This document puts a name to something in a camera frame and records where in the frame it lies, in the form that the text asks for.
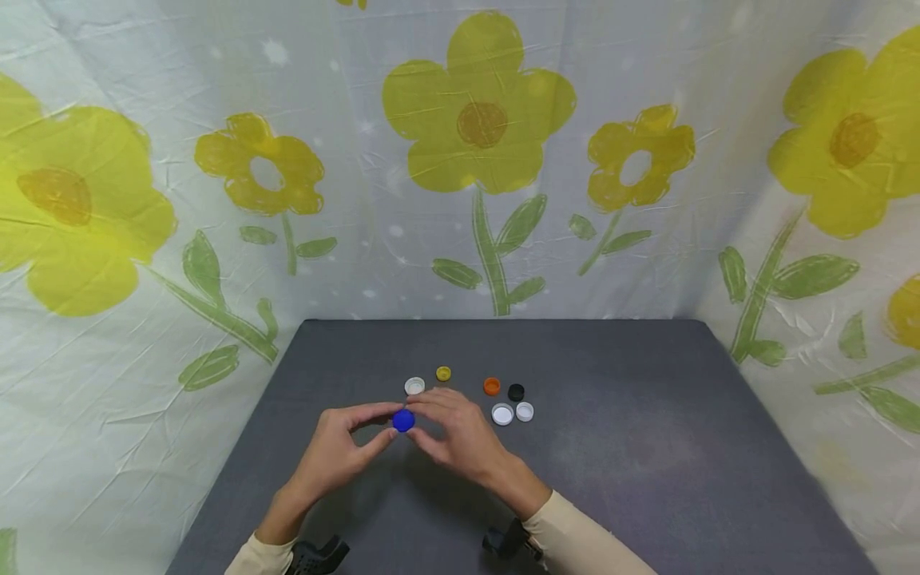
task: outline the green leaf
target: green leaf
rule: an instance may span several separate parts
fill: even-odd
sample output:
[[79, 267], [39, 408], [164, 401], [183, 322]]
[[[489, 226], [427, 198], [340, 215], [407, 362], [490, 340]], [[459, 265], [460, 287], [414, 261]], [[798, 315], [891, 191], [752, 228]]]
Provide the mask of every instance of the green leaf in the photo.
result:
[[514, 210], [495, 240], [495, 250], [499, 256], [507, 256], [521, 246], [540, 223], [545, 209], [546, 194], [537, 194], [524, 200], [517, 210]]
[[577, 213], [574, 213], [569, 219], [569, 229], [578, 239], [583, 239], [585, 241], [597, 236], [597, 230], [594, 229], [594, 225], [588, 218]]
[[195, 237], [182, 250], [182, 269], [189, 283], [220, 309], [226, 309], [221, 293], [221, 264], [208, 237], [197, 230]]
[[278, 336], [278, 320], [275, 319], [275, 314], [271, 311], [271, 300], [267, 297], [260, 299], [259, 303], [256, 304], [256, 311], [259, 312], [259, 317], [262, 318], [262, 321], [265, 322], [265, 327], [268, 328], [268, 331], [265, 332], [265, 338], [268, 341], [274, 341]]
[[208, 351], [178, 375], [178, 382], [186, 391], [198, 391], [208, 385], [216, 384], [239, 365], [239, 347], [228, 345], [214, 351]]
[[637, 243], [641, 242], [645, 238], [651, 236], [651, 230], [642, 230], [640, 232], [628, 232], [621, 236], [617, 236], [614, 239], [610, 240], [604, 249], [601, 250], [601, 254], [607, 255], [612, 254], [615, 251], [620, 251], [621, 249], [626, 249], [628, 247], [633, 247]]
[[321, 258], [332, 251], [332, 248], [334, 248], [338, 243], [338, 239], [334, 237], [315, 239], [311, 242], [304, 242], [303, 244], [297, 246], [296, 251], [297, 255], [301, 258]]
[[432, 263], [431, 270], [441, 279], [467, 290], [475, 290], [482, 283], [482, 276], [478, 271], [452, 259], [437, 258]]
[[859, 263], [840, 256], [821, 254], [793, 261], [776, 273], [773, 292], [798, 300], [840, 287], [859, 271]]
[[857, 362], [868, 357], [866, 336], [862, 328], [862, 312], [856, 312], [846, 320], [844, 330], [840, 332], [840, 338], [837, 340], [837, 347], [846, 357]]
[[546, 280], [537, 276], [522, 282], [508, 294], [508, 301], [514, 304], [520, 304], [534, 297], [543, 291], [546, 287]]
[[0, 529], [0, 575], [16, 575], [16, 529]]
[[786, 348], [782, 343], [771, 339], [752, 341], [748, 352], [751, 357], [769, 367], [776, 367], [786, 359]]
[[747, 297], [747, 276], [742, 255], [734, 247], [726, 247], [719, 253], [719, 267], [722, 268], [725, 289], [729, 291], [729, 300], [733, 304], [743, 302]]
[[262, 246], [274, 244], [278, 241], [277, 234], [257, 225], [244, 225], [239, 228], [239, 236], [243, 238], [244, 242], [260, 244]]
[[864, 387], [862, 397], [886, 420], [910, 433], [920, 433], [920, 406], [890, 389]]

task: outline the black device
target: black device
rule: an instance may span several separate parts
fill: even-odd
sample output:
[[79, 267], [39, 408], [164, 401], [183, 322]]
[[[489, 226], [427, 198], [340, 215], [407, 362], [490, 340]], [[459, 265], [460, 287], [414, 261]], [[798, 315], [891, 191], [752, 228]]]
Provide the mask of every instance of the black device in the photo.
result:
[[293, 561], [284, 575], [328, 575], [339, 568], [350, 548], [338, 535], [333, 535], [322, 549], [298, 541], [292, 551]]

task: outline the finger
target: finger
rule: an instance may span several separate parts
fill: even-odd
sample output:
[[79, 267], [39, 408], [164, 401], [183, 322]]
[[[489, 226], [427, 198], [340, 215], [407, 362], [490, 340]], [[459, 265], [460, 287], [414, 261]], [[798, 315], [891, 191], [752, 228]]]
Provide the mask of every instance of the finger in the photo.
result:
[[345, 423], [349, 430], [354, 430], [357, 426], [373, 420], [374, 418], [393, 415], [402, 409], [401, 403], [386, 401], [382, 403], [365, 403], [360, 406], [344, 408], [341, 412], [344, 416]]
[[413, 427], [406, 431], [406, 435], [421, 451], [428, 454], [434, 463], [443, 465], [447, 461], [447, 446], [431, 437], [425, 430]]
[[409, 396], [407, 403], [431, 403], [445, 408], [455, 408], [460, 404], [460, 400], [456, 396], [446, 393], [447, 391], [449, 390], [435, 388], [416, 396]]
[[434, 403], [410, 403], [406, 406], [406, 409], [441, 425], [444, 425], [450, 418], [451, 413], [454, 412], [452, 409]]
[[372, 418], [372, 419], [369, 419], [369, 420], [367, 420], [367, 421], [365, 421], [365, 422], [363, 422], [363, 423], [359, 423], [358, 425], [356, 425], [356, 426], [354, 426], [353, 428], [351, 428], [351, 431], [362, 430], [362, 429], [364, 429], [365, 427], [368, 427], [368, 426], [371, 426], [371, 425], [386, 425], [387, 423], [390, 422], [391, 419], [392, 419], [391, 416], [382, 415], [382, 416], [380, 416], [379, 418]]
[[371, 463], [375, 457], [384, 452], [384, 449], [393, 442], [397, 437], [397, 431], [392, 427], [383, 430], [374, 436], [366, 445], [358, 448], [358, 459], [361, 467], [364, 468]]

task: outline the gray table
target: gray table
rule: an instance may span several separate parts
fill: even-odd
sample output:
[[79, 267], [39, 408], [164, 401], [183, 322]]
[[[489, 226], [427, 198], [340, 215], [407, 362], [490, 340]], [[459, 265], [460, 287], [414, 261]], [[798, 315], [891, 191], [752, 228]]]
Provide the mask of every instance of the gray table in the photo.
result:
[[[535, 418], [501, 440], [662, 575], [875, 572], [709, 329], [624, 320], [305, 322], [168, 573], [223, 573], [320, 411], [401, 401], [442, 364], [484, 409], [486, 376], [523, 384]], [[510, 519], [399, 437], [304, 534], [345, 538], [343, 575], [543, 572], [481, 550]]]

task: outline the long sleeve shirt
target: long sleeve shirt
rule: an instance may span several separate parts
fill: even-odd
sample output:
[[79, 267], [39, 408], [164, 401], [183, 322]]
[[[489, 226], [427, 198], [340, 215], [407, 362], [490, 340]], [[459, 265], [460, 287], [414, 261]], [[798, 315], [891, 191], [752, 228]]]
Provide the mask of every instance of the long sleeve shirt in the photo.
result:
[[[523, 527], [553, 575], [655, 575], [645, 561], [555, 491]], [[293, 541], [265, 545], [252, 535], [224, 575], [284, 575], [293, 560], [292, 547]]]

